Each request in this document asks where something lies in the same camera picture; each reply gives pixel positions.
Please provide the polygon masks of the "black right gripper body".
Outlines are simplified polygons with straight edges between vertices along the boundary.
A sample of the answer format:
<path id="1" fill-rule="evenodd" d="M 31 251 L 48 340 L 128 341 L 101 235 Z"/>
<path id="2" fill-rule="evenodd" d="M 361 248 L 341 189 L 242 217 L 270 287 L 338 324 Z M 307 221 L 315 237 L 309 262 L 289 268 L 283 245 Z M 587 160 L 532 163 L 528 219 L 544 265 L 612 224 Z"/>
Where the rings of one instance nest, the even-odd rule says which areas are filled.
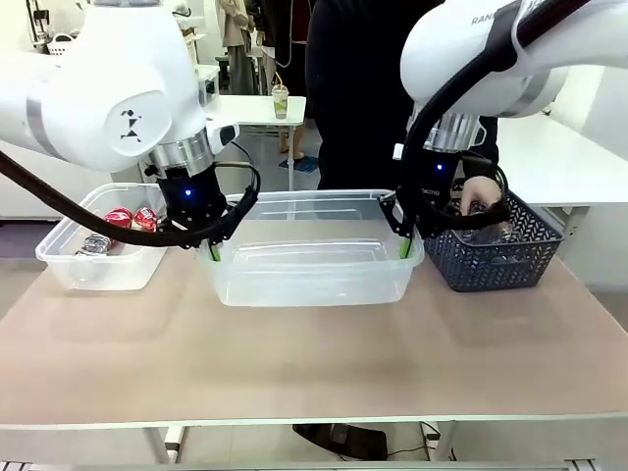
<path id="1" fill-rule="evenodd" d="M 435 217 L 451 199 L 460 153 L 403 149 L 398 203 L 404 215 Z"/>

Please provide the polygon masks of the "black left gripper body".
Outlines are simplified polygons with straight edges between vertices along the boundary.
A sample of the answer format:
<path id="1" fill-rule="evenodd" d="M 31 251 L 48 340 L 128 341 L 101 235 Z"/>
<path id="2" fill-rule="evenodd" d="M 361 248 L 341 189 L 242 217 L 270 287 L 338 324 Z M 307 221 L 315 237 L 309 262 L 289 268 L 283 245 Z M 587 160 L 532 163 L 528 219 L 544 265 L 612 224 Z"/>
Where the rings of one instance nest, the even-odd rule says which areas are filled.
<path id="1" fill-rule="evenodd" d="M 167 169 L 156 176 L 163 195 L 166 213 L 157 224 L 157 234 L 182 231 L 225 235 L 228 225 L 221 223 L 228 211 L 225 195 L 220 189 L 216 165 L 191 176 L 187 168 Z"/>

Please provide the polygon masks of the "person's left hand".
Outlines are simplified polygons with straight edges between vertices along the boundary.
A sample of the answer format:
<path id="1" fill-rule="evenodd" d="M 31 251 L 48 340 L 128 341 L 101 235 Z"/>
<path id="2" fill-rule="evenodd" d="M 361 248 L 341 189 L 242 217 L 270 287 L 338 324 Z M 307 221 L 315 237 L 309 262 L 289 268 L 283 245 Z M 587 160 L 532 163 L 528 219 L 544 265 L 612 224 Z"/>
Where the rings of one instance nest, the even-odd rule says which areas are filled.
<path id="1" fill-rule="evenodd" d="M 498 183 L 487 177 L 473 177 L 468 179 L 462 189 L 460 212 L 462 216 L 470 214 L 473 203 L 480 203 L 490 207 L 501 199 L 502 193 Z"/>

